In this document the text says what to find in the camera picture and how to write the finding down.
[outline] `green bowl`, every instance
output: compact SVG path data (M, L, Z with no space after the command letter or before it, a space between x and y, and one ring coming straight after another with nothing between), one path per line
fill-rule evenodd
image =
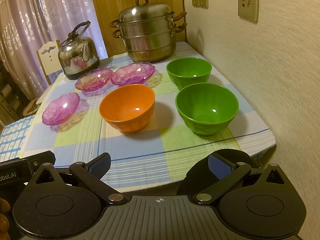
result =
M176 107L190 130L201 136L210 136L229 125L239 110L239 102L222 86L198 83L177 94Z
M211 64L201 58L183 57L167 64L167 72L179 90L184 87L207 82L212 70Z

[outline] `kettle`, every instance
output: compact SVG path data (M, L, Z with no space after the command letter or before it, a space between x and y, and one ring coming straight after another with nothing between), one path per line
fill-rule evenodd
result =
M84 26L78 34L77 29ZM61 43L58 58L61 67L70 80L78 79L99 65L99 57L93 40L90 37L81 39L85 30L90 26L90 21L79 23Z

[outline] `beige textured wallpaper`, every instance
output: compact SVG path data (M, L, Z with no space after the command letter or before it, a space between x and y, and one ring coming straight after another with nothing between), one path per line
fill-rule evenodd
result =
M260 0L259 21L237 0L184 0L187 42L243 94L274 133L281 165L307 207L300 231L320 239L320 0Z

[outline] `curtain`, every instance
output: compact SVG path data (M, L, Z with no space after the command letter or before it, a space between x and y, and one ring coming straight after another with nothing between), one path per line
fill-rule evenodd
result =
M30 100L48 87L36 51L48 41L63 42L89 20L100 59L108 57L92 0L0 0L0 58ZM58 73L49 75L53 82Z
M35 0L0 0L0 57L29 99L47 88L36 51L50 40Z
M100 59L108 57L92 0L40 0L40 3L51 39L62 43L76 25L90 21L84 36L93 39Z

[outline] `translucent purple dish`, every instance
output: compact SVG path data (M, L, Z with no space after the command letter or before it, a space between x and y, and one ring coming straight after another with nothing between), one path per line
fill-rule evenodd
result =
M80 77L75 87L85 92L98 90L108 83L112 74L113 71L108 68L94 69Z
M143 84L155 72L156 68L148 62L134 62L127 66L119 68L111 76L111 83L116 86L129 84Z
M58 125L69 120L76 112L80 102L78 93L63 94L53 100L42 113L42 123L45 125Z

